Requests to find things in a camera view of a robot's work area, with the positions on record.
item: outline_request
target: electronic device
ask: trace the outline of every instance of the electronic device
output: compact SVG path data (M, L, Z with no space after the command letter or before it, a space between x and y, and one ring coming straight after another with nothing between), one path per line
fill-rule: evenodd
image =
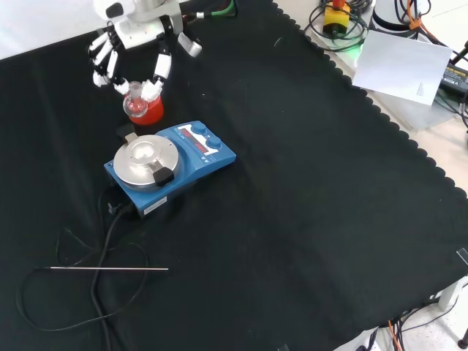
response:
M468 91L468 71L449 64L439 86L442 90L463 97Z
M333 7L350 12L350 6L344 0L333 0ZM346 34L350 16L343 11L334 10L332 7L325 8L325 18L323 22L323 33L336 36Z
M179 124L155 135L139 137L132 132L125 141L114 160L104 167L141 217L236 158L200 121Z

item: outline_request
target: white paper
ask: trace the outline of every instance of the white paper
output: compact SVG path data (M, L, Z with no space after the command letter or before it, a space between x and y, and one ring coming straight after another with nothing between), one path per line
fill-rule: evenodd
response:
M352 84L431 105L452 49L369 31Z

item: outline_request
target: table surface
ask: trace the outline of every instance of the table surface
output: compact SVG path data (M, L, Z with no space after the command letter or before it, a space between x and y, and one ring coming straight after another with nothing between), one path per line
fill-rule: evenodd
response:
M166 116L138 131L201 120L238 161L151 218L118 226L121 249L107 265L142 265L124 245L136 242L152 265L174 272L152 276L112 319L124 349L332 350L465 273L456 250L468 246L466 194L269 0L239 4L235 20L194 23L200 60L173 48ZM39 333L14 305L26 273L54 265L61 228L90 244L100 231L94 208L103 164L126 116L121 97L93 86L84 47L94 37L0 63L0 108L15 112L0 122L9 165L0 173L7 350L99 349L97 325ZM143 49L124 76L148 77L154 52ZM64 247L69 260L82 254L74 244ZM103 274L105 309L123 304L139 278ZM35 276L25 294L31 316L50 328L93 316L89 280Z
M305 28L309 22L309 13L316 6L316 1L313 1L313 4L311 4L308 0L275 0L275 2L278 4L279 8L295 20L301 28ZM468 6L466 6L467 2L465 0L450 1L450 3L446 1L433 2L434 6L431 11L431 16L428 15L425 19L426 25L434 34L452 48L462 48L464 42L467 40L465 37L466 32L463 30L452 31L451 29L461 28L461 26L463 26L468 11ZM445 11L455 8L459 8L456 14L452 15L450 12L445 13ZM311 37L315 42L323 45L312 33ZM339 54L339 56L335 53L327 53L327 55L336 62L337 67L342 69L345 75L351 78L354 76L355 60L353 61L344 53ZM468 68L464 62L461 62L461 67ZM426 150L429 156L436 161L437 165L447 173L447 177L455 181L456 186L468 192L468 178L466 177L466 174L468 174L468 136L467 129L461 119L456 118L456 115L448 111L442 111L443 113L451 115L448 122L427 130L412 131L407 128L405 123L402 123L404 119L399 115L400 113L413 113L425 118L426 114L431 113L431 109L439 110L442 109L442 107L435 103L431 107L416 102L409 102L402 105L402 99L385 96L386 99L382 100L382 95L383 94L369 92L369 96L374 100L374 104L379 106L383 112L391 117L392 121L397 123L402 130L408 133L411 139ZM404 110L399 111L398 109L402 108L401 106L404 106Z

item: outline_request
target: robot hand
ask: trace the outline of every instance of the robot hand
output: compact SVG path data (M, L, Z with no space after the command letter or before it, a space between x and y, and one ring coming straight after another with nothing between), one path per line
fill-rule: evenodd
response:
M96 12L104 19L126 17L95 39L88 49L93 60L93 81L96 86L113 83L114 88L125 95L129 90L129 82L116 74L118 51L135 48L152 41L159 42L159 56L156 69L151 80L144 83L143 93L148 99L156 95L169 75L171 56L164 43L165 34L178 34L178 43L184 50L196 57L202 47L190 40L183 33L181 9L177 0L156 0L152 8L144 6L144 1L134 0L94 0Z

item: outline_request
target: red digital display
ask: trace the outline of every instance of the red digital display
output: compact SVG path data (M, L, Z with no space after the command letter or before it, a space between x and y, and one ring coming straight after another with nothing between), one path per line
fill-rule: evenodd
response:
M200 141L195 139L195 137L192 134L190 134L190 132L187 129L183 128L181 131L182 131L182 134L184 135L184 137L189 139L193 143L193 145L195 145L195 148L197 148L202 154L204 154L205 152L208 152L206 147L203 146L200 143Z

